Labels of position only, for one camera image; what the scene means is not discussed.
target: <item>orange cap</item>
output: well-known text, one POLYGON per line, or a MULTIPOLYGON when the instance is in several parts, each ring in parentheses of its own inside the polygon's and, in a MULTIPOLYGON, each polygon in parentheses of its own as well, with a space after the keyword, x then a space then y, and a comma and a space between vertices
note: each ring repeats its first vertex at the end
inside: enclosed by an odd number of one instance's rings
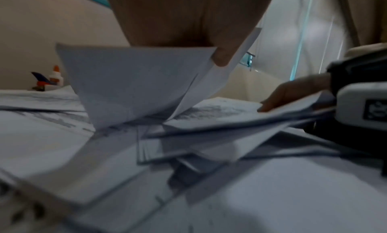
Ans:
POLYGON ((58 65, 55 65, 55 66, 54 66, 54 70, 53 70, 53 71, 54 71, 54 72, 60 72, 58 65))

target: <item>glue bottle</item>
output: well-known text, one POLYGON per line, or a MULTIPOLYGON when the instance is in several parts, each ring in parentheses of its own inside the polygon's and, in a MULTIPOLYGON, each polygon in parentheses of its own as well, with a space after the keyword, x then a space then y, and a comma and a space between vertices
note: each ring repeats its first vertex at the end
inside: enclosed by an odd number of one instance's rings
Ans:
POLYGON ((51 75, 48 77, 50 79, 50 82, 54 82, 58 86, 63 86, 63 77, 60 75, 60 70, 57 65, 54 66, 51 75))

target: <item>hand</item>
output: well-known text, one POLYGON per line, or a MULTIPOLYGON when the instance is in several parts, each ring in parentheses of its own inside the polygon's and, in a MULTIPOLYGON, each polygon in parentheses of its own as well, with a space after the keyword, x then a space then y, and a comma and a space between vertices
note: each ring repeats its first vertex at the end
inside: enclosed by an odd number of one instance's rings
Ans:
POLYGON ((258 112, 268 112, 322 90, 330 90, 330 85, 330 73, 311 75, 283 83, 274 90, 269 98, 261 102, 263 105, 258 112))
POLYGON ((216 46, 229 63, 271 0, 109 0, 133 46, 216 46))

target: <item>wall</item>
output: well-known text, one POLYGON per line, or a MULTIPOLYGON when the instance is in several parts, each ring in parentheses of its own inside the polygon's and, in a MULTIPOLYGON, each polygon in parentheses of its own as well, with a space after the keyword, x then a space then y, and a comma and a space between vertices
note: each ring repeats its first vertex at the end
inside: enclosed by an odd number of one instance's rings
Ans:
POLYGON ((30 71, 61 66, 55 43, 127 46, 113 12, 88 0, 0 0, 0 89, 29 89, 30 71))

